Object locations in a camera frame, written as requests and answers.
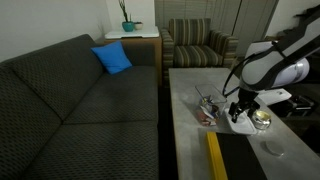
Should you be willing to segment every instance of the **sofa cushion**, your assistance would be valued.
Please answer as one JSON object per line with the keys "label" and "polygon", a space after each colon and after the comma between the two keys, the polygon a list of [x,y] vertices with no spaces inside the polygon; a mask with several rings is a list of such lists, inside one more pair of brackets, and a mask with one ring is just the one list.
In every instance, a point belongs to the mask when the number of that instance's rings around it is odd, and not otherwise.
{"label": "sofa cushion", "polygon": [[24,179],[158,179],[155,122],[62,125]]}
{"label": "sofa cushion", "polygon": [[14,72],[65,119],[103,72],[88,35],[29,53],[8,62]]}
{"label": "sofa cushion", "polygon": [[206,45],[209,40],[210,19],[170,19],[169,32],[175,45]]}
{"label": "sofa cushion", "polygon": [[123,44],[123,50],[133,66],[156,66],[155,47],[151,43]]}
{"label": "sofa cushion", "polygon": [[157,90],[153,66],[104,74],[64,123],[157,121]]}
{"label": "sofa cushion", "polygon": [[115,74],[131,67],[132,64],[123,51],[121,41],[103,47],[91,48],[110,74]]}
{"label": "sofa cushion", "polygon": [[61,120],[10,69],[0,84],[0,179],[18,179]]}
{"label": "sofa cushion", "polygon": [[173,67],[210,67],[222,65],[222,57],[208,46],[176,46]]}

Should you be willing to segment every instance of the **small object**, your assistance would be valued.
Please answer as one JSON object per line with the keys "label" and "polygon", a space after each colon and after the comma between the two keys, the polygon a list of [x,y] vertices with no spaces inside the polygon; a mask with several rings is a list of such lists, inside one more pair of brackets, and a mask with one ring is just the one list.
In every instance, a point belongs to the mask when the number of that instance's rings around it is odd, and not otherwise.
{"label": "small object", "polygon": [[132,32],[134,29],[133,22],[122,22],[122,28],[125,32]]}
{"label": "small object", "polygon": [[219,119],[227,99],[213,84],[196,85],[195,89],[201,97],[199,105],[205,107],[214,118]]}
{"label": "small object", "polygon": [[265,130],[271,124],[271,116],[264,111],[255,111],[251,117],[251,121],[257,129]]}
{"label": "small object", "polygon": [[274,141],[265,141],[265,145],[272,155],[282,156],[284,154],[282,146]]}
{"label": "small object", "polygon": [[207,114],[205,114],[205,112],[202,109],[201,110],[200,109],[197,110],[197,117],[198,117],[199,122],[203,126],[214,126],[214,125],[216,125],[216,119],[207,116]]}
{"label": "small object", "polygon": [[143,27],[143,23],[142,22],[135,22],[134,23],[134,28],[136,30],[140,30],[140,29],[142,29],[142,27]]}
{"label": "small object", "polygon": [[208,112],[207,108],[200,106],[202,111],[211,119],[214,119],[214,117]]}

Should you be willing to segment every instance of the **sofa armrest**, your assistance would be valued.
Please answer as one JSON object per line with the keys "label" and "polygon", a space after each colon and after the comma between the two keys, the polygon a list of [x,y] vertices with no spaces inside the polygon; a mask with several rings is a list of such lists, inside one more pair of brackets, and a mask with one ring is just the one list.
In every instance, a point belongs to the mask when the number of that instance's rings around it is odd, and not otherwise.
{"label": "sofa armrest", "polygon": [[133,66],[155,66],[155,52],[153,44],[123,43],[122,46]]}
{"label": "sofa armrest", "polygon": [[237,59],[236,49],[238,46],[238,38],[221,31],[211,30],[209,46],[219,55],[222,56],[224,67],[231,66]]}
{"label": "sofa armrest", "polygon": [[160,31],[162,38],[162,77],[164,85],[169,84],[169,68],[173,67],[174,42],[167,29]]}

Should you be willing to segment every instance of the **white wall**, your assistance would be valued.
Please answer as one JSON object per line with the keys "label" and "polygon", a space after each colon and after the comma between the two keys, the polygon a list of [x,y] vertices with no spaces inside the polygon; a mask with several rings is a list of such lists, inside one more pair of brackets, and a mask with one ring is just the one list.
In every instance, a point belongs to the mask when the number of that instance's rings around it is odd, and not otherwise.
{"label": "white wall", "polygon": [[72,37],[110,31],[106,0],[1,0],[0,62]]}
{"label": "white wall", "polygon": [[294,16],[319,4],[320,0],[279,0],[266,34],[275,36],[280,31],[296,27],[299,18]]}
{"label": "white wall", "polygon": [[[118,0],[106,0],[112,30],[122,29],[124,16]],[[155,26],[154,0],[125,0],[128,18],[132,21],[141,21],[143,26]]]}

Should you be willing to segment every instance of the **potted plant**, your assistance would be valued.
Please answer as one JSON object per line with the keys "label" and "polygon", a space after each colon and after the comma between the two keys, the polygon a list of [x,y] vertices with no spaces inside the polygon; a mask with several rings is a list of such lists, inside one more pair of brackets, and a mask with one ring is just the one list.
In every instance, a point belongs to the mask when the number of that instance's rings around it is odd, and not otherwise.
{"label": "potted plant", "polygon": [[142,29],[142,27],[143,27],[143,23],[142,22],[140,22],[140,21],[134,22],[134,28],[136,30],[140,30],[140,29]]}
{"label": "potted plant", "polygon": [[128,14],[126,12],[126,4],[124,0],[119,0],[120,8],[122,9],[123,16],[125,21],[122,22],[122,27],[124,31],[131,32],[134,29],[134,23],[131,21],[131,15],[130,15],[130,21],[128,21]]}

